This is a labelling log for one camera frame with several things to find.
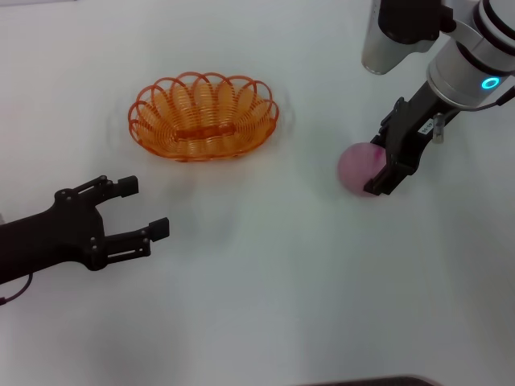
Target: blue indicator light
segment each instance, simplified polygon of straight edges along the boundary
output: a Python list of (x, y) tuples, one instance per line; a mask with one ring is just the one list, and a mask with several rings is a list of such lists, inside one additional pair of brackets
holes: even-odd
[(492, 88), (495, 88), (499, 85), (501, 80), (499, 78), (488, 78), (486, 81), (483, 82), (482, 86), (485, 90), (490, 90)]

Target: white table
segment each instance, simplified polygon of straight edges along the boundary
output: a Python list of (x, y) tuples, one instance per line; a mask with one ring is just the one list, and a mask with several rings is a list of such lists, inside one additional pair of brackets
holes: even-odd
[[(513, 384), (515, 110), (463, 114), (393, 195), (350, 196), (335, 177), (340, 153), (414, 94), (438, 49), (370, 75), (368, 12), (360, 0), (0, 8), (4, 218), (106, 174), (140, 181), (139, 195), (101, 206), (109, 234), (171, 221), (150, 258), (37, 273), (0, 309), (0, 384), (280, 386), (408, 373)], [(264, 80), (282, 127), (234, 162), (148, 154), (128, 134), (128, 108), (183, 71)]]

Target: ball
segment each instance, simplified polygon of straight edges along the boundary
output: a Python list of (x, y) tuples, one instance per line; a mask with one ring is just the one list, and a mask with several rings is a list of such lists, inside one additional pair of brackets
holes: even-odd
[(338, 177), (355, 195), (373, 196), (363, 190), (365, 184), (386, 166), (386, 150), (373, 143), (350, 146), (338, 161)]

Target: wire basket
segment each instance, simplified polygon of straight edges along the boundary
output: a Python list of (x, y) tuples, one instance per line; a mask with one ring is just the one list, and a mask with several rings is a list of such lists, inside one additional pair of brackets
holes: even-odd
[(138, 94), (129, 131), (152, 154), (198, 162), (248, 154), (274, 132), (278, 117), (270, 88), (259, 80), (185, 72)]

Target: orange basket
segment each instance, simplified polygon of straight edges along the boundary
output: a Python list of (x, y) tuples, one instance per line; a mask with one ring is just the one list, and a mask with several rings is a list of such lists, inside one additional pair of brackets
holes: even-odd
[[(184, 78), (194, 80), (185, 83)], [(138, 94), (129, 110), (129, 131), (152, 154), (179, 162), (208, 161), (256, 149), (274, 132), (278, 117), (270, 88), (259, 80), (185, 72)]]

